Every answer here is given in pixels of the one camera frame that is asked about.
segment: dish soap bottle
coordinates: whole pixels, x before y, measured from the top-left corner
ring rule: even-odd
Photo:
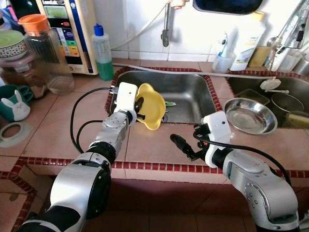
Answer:
[[[262,22],[263,16],[263,12],[253,12],[251,20],[245,20],[243,24],[240,25],[234,39],[234,45],[231,49],[231,52],[236,54],[236,58],[229,68],[231,71],[242,71],[246,69],[248,62],[266,29]]]
[[[104,33],[103,27],[96,24],[95,34],[92,35],[92,42],[95,51],[98,73],[103,81],[110,81],[114,77],[112,69],[112,54],[108,34]]]

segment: green bowl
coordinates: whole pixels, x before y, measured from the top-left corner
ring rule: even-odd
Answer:
[[[0,31],[0,59],[17,60],[27,53],[24,36],[17,30]]]

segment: green liquid bottle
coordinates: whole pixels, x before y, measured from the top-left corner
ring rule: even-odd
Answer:
[[[103,27],[99,24],[94,26],[95,34],[92,35],[92,42],[96,56],[98,73],[103,81],[111,81],[114,78],[112,69],[112,54],[108,34],[104,33]]]

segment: sink basin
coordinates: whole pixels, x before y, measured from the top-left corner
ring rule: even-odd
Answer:
[[[277,79],[281,80],[281,84],[277,90],[289,90],[289,95],[299,99],[304,105],[304,112],[309,113],[309,82],[304,81],[299,78],[291,78],[291,77],[278,77]],[[264,95],[265,97],[271,99],[271,96],[275,93],[267,92],[260,88],[263,80],[260,79],[245,79],[245,78],[237,78],[237,77],[229,77],[228,82],[234,92],[235,95],[246,90],[253,89],[258,93]],[[276,115],[278,120],[278,126],[282,127],[284,123],[284,117]]]
[[[149,83],[166,102],[175,102],[176,106],[167,107],[164,122],[200,123],[201,118],[216,112],[207,82],[199,75],[128,71],[118,77],[116,86],[121,82],[137,87]],[[116,97],[112,97],[111,112],[115,109]]]

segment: white rabbit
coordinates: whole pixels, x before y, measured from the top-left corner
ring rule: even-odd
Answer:
[[[13,110],[13,115],[14,115],[14,121],[20,121],[20,120],[23,120],[25,119],[29,113],[30,113],[30,107],[27,106],[27,104],[25,104],[20,96],[20,93],[15,90],[14,91],[15,95],[16,95],[16,98],[17,98],[17,103],[14,104],[13,102],[11,102],[10,100],[6,99],[6,98],[2,98],[1,99],[1,102],[12,108]]]

